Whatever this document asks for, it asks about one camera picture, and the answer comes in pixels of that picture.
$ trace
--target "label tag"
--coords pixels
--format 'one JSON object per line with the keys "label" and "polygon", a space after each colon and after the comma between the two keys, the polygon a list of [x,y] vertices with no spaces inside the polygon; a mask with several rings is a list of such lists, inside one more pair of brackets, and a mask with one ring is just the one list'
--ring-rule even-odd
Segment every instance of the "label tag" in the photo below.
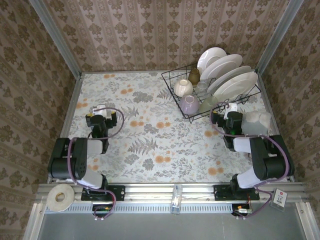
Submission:
{"label": "label tag", "polygon": [[280,210],[281,212],[285,211],[285,204],[286,204],[286,200],[287,200],[287,193],[280,190],[280,189],[275,189],[274,193],[273,193],[273,199],[271,202],[271,207],[274,207],[278,210]]}

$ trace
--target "white tape roll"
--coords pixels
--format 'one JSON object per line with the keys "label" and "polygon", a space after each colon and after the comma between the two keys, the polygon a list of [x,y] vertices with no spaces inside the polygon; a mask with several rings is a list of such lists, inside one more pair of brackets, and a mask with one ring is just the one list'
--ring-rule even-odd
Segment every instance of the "white tape roll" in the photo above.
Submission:
{"label": "white tape roll", "polygon": [[46,204],[51,211],[62,212],[70,207],[74,200],[75,191],[73,188],[68,184],[62,183],[50,190],[46,199]]}

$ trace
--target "small glass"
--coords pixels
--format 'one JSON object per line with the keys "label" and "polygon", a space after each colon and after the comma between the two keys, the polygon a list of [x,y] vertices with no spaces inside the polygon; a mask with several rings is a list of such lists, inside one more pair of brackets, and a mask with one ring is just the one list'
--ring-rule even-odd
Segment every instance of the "small glass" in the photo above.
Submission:
{"label": "small glass", "polygon": [[205,81],[200,81],[196,85],[195,92],[199,98],[205,98],[207,96],[208,83]]}
{"label": "small glass", "polygon": [[207,111],[210,111],[215,104],[218,102],[218,99],[215,96],[208,96],[203,103],[201,103],[199,107],[200,113],[205,113]]}

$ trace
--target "white plate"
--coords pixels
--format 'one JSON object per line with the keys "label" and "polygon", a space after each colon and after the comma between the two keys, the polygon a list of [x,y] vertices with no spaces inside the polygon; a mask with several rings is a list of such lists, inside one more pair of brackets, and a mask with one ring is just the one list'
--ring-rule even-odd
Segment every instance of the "white plate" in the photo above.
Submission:
{"label": "white plate", "polygon": [[199,70],[200,75],[204,70],[213,64],[215,61],[227,56],[225,50],[220,47],[212,47],[205,51],[199,58],[196,68]]}
{"label": "white plate", "polygon": [[257,80],[258,75],[255,72],[235,76],[219,87],[213,96],[216,97],[218,101],[224,101],[226,99],[230,101],[235,100],[240,94],[245,94],[252,89],[257,83]]}
{"label": "white plate", "polygon": [[241,74],[246,74],[251,72],[250,66],[241,66],[238,67],[230,72],[227,72],[225,75],[219,77],[217,80],[214,81],[210,85],[210,87],[207,90],[208,94],[214,94],[215,91],[220,88],[224,83],[226,83],[228,80],[233,79],[236,76],[239,76]]}
{"label": "white plate", "polygon": [[215,78],[216,80],[226,73],[236,69],[242,63],[242,56],[232,54],[224,56],[207,67],[200,76],[200,81]]}

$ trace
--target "ceramic cup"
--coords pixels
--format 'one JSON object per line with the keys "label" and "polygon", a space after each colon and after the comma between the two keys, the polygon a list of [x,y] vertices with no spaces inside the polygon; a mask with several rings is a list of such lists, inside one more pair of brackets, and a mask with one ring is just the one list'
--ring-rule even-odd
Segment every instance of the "ceramic cup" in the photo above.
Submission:
{"label": "ceramic cup", "polygon": [[210,111],[217,102],[218,102],[218,99],[215,96],[208,96],[203,101],[203,103],[201,103],[199,112],[205,113],[207,111]]}
{"label": "ceramic cup", "polygon": [[192,86],[192,83],[186,79],[179,80],[173,87],[173,91],[178,97],[190,95],[193,90],[194,88]]}
{"label": "ceramic cup", "polygon": [[188,80],[192,83],[194,87],[197,86],[198,82],[200,81],[200,72],[197,68],[194,68],[190,71]]}
{"label": "ceramic cup", "polygon": [[199,101],[192,95],[185,95],[180,100],[180,108],[184,114],[195,114],[199,110]]}

